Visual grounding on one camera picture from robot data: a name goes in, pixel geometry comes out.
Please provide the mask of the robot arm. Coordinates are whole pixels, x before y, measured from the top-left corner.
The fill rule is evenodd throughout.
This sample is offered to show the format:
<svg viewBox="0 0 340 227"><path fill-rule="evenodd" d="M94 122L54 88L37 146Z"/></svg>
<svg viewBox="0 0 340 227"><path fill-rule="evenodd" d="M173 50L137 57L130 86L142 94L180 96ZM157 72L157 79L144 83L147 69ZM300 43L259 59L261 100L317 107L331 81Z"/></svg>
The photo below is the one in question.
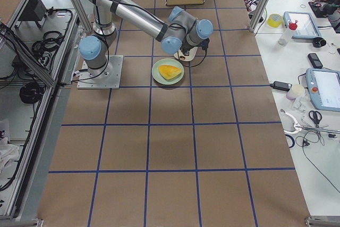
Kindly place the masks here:
<svg viewBox="0 0 340 227"><path fill-rule="evenodd" d="M112 20L115 14L155 38L167 54L187 54L192 48L208 43L213 32L210 20L199 20L178 6L173 8L169 23L165 23L132 0L89 1L93 3L93 29L97 34L109 36L116 32Z"/></svg>

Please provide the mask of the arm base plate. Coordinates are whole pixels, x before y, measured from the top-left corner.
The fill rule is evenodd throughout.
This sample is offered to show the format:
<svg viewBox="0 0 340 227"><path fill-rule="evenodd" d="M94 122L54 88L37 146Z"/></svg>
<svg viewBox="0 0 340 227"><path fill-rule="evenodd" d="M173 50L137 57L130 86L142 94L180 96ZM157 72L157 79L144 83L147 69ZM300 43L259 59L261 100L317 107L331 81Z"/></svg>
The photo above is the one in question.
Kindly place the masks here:
<svg viewBox="0 0 340 227"><path fill-rule="evenodd" d="M120 87L121 73L123 67L123 55L109 55L108 64L98 70L88 67L83 61L82 68L87 69L81 72L76 78L78 89L118 89Z"/></svg>

